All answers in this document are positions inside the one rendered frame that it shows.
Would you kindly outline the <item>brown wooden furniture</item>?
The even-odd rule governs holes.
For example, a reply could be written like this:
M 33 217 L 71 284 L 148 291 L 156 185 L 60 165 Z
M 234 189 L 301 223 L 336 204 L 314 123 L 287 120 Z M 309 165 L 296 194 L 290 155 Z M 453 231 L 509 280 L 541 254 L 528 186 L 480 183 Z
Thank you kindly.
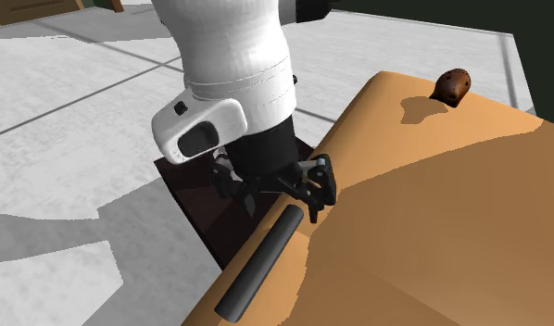
M 82 0 L 0 0 L 0 26 L 82 9 Z

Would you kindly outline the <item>orange-brown padded furniture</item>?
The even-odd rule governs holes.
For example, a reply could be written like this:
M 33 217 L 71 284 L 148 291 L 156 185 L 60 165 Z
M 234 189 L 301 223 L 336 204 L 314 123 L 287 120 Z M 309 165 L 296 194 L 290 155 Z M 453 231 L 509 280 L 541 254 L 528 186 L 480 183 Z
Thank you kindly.
M 372 77 L 318 151 L 338 199 L 303 221 L 244 316 L 214 310 L 280 196 L 182 326 L 554 326 L 554 123 Z

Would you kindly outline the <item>dark robot stand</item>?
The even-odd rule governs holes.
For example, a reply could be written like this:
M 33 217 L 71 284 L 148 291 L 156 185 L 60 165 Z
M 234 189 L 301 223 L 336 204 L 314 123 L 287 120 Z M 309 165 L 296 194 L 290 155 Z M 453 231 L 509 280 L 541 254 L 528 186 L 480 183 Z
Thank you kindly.
M 182 165 L 166 158 L 155 166 L 185 217 L 221 269 L 225 269 L 278 199 L 276 193 L 255 193 L 256 210 L 249 215 L 240 202 L 218 194 L 210 166 L 211 154 Z

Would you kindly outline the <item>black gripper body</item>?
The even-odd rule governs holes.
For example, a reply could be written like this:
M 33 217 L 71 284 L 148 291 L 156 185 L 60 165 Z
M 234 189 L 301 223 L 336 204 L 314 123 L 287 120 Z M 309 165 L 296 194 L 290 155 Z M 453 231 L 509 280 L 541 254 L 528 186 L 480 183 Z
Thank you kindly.
M 276 173 L 298 160 L 293 118 L 289 116 L 264 132 L 243 136 L 224 148 L 242 179 Z

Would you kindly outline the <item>dark grey cylinder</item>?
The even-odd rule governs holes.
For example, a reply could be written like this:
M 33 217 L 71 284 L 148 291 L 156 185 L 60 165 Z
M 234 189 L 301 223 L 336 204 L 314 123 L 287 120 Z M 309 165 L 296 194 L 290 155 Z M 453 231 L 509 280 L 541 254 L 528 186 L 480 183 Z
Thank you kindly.
M 214 311 L 220 317 L 231 323 L 243 317 L 303 217 L 298 206 L 288 205 L 283 210 L 215 306 Z

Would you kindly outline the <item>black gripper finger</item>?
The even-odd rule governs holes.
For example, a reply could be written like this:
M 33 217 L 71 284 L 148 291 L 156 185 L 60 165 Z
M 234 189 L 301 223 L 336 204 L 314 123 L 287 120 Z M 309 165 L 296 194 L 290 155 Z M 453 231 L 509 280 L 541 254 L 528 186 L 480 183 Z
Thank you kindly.
M 238 179 L 226 154 L 218 154 L 211 165 L 213 184 L 222 198 L 239 202 L 250 218 L 255 214 L 256 204 L 251 184 Z
M 316 224 L 319 212 L 336 203 L 333 164 L 327 154 L 294 162 L 277 173 L 279 189 L 308 206 L 309 221 Z

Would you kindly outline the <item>brown potato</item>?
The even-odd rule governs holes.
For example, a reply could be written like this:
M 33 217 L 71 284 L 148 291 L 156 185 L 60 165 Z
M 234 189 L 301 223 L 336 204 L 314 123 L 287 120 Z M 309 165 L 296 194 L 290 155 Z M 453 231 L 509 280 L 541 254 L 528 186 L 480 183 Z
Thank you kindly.
M 438 78 L 429 98 L 457 107 L 471 85 L 472 80 L 467 70 L 451 69 Z

